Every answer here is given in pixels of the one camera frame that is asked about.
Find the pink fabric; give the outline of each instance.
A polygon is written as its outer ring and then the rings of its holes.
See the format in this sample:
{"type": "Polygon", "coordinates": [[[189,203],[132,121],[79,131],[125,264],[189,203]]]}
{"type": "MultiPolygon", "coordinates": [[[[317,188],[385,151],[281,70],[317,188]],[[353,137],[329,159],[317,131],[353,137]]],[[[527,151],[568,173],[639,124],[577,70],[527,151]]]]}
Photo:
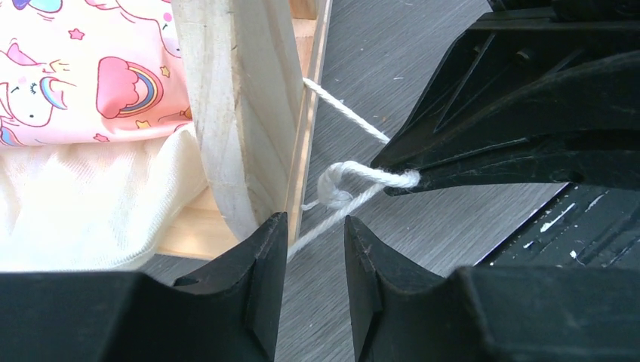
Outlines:
{"type": "Polygon", "coordinates": [[[0,148],[147,140],[191,122],[169,0],[0,2],[0,148]]]}

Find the white towel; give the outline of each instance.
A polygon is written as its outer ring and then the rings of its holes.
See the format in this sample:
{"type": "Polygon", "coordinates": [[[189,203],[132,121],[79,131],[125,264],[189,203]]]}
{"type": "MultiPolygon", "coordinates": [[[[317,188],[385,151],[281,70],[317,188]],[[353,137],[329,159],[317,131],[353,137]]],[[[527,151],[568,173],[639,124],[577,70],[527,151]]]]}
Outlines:
{"type": "Polygon", "coordinates": [[[206,187],[193,124],[169,137],[0,150],[0,272],[133,269],[206,187]]]}

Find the screw hole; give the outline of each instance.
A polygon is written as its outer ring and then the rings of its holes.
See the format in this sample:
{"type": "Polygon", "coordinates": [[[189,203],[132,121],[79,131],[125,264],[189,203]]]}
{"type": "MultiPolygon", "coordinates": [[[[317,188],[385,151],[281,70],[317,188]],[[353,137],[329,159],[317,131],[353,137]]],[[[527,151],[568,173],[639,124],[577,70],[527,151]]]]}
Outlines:
{"type": "Polygon", "coordinates": [[[174,287],[185,287],[187,285],[197,284],[200,281],[192,277],[180,277],[174,282],[174,287]]]}

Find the gray table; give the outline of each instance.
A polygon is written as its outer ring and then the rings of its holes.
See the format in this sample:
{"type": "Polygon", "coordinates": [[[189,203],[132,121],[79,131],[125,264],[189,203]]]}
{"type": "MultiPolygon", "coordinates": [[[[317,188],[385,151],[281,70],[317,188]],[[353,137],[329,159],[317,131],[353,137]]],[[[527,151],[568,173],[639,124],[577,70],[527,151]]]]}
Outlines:
{"type": "MultiPolygon", "coordinates": [[[[387,135],[408,117],[449,44],[482,13],[485,0],[334,0],[322,85],[387,135]]],[[[381,145],[320,103],[307,202],[331,163],[363,164],[381,145]]],[[[368,187],[347,178],[353,193],[368,187]]],[[[440,275],[473,264],[559,189],[557,185],[474,186],[390,198],[353,215],[385,242],[440,275]]],[[[306,212],[302,233],[330,211],[306,212]]],[[[300,251],[287,269],[278,361],[353,360],[344,274],[343,226],[300,251]]],[[[202,261],[157,256],[145,269],[169,282],[202,261]]]]}

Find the white string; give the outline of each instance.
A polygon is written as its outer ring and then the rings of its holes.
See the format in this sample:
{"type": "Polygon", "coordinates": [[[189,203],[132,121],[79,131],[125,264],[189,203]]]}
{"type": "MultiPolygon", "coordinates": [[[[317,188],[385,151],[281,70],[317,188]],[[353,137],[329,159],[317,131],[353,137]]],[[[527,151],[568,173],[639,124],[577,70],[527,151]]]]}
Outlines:
{"type": "MultiPolygon", "coordinates": [[[[389,137],[366,122],[362,117],[349,109],[349,107],[343,105],[339,100],[331,96],[314,81],[307,78],[303,78],[303,80],[304,84],[309,89],[316,92],[323,100],[344,114],[348,119],[354,121],[367,133],[376,137],[383,144],[387,144],[389,142],[389,137]]],[[[313,207],[323,204],[329,208],[337,209],[337,211],[333,215],[329,216],[325,221],[318,224],[315,228],[311,229],[311,231],[307,232],[303,237],[298,239],[297,242],[289,249],[287,261],[291,260],[298,251],[302,250],[320,234],[326,232],[355,209],[371,200],[378,192],[382,191],[385,186],[409,189],[417,186],[419,182],[420,173],[415,170],[407,170],[403,174],[395,174],[384,170],[375,170],[355,161],[337,162],[332,164],[318,178],[318,200],[313,201],[310,204],[302,205],[301,209],[304,211],[311,210],[313,207]],[[375,182],[375,184],[365,192],[358,195],[358,197],[353,198],[350,193],[340,190],[337,187],[345,173],[358,175],[364,179],[375,182]]]]}

